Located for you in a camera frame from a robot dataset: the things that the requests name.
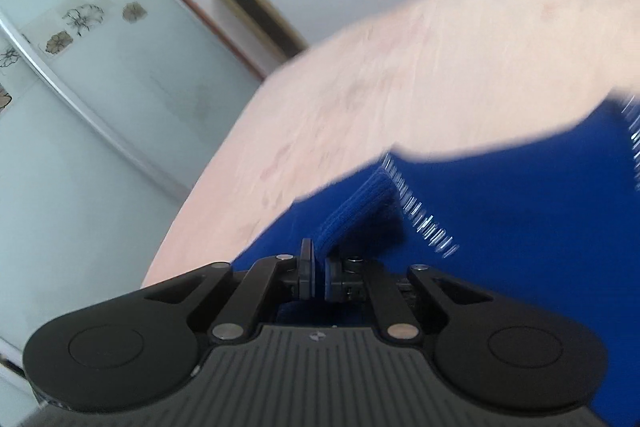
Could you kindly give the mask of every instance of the blue towel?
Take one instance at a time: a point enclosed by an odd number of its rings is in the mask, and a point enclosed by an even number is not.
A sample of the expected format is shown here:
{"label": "blue towel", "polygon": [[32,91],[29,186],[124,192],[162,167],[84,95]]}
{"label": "blue towel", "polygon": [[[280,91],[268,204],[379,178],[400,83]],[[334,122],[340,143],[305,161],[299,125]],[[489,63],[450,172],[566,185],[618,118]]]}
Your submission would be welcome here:
{"label": "blue towel", "polygon": [[304,237],[320,261],[346,242],[393,273],[430,264],[571,317],[609,351],[592,409],[632,427],[640,421],[639,135],[640,105],[612,99],[567,132],[509,150],[447,162],[391,152],[294,203],[234,268],[296,253]]}

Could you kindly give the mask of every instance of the black panel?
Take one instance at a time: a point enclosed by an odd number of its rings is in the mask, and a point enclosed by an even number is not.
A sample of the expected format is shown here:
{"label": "black panel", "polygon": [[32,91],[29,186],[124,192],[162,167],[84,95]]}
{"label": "black panel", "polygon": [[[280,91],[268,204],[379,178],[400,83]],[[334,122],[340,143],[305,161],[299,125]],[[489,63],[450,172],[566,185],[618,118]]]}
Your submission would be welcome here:
{"label": "black panel", "polygon": [[235,0],[238,6],[260,26],[287,58],[293,58],[303,51],[287,35],[281,26],[256,2],[256,0]]}
{"label": "black panel", "polygon": [[370,328],[265,326],[213,349],[173,396],[130,412],[54,406],[24,427],[606,427],[586,407],[548,416],[484,409],[452,391],[413,347]]}

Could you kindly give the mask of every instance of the circular pad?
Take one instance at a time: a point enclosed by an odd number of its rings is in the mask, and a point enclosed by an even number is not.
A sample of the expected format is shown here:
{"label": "circular pad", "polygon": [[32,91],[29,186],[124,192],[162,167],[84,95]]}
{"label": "circular pad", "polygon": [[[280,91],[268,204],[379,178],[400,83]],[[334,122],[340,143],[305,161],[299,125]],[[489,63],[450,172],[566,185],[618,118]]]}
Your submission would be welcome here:
{"label": "circular pad", "polygon": [[135,359],[145,346],[140,334],[122,326],[98,326],[78,333],[69,344],[74,360],[86,367],[107,369]]}
{"label": "circular pad", "polygon": [[553,334],[527,326],[496,331],[489,338],[489,349],[501,362],[525,369],[545,367],[562,355],[562,343]]}

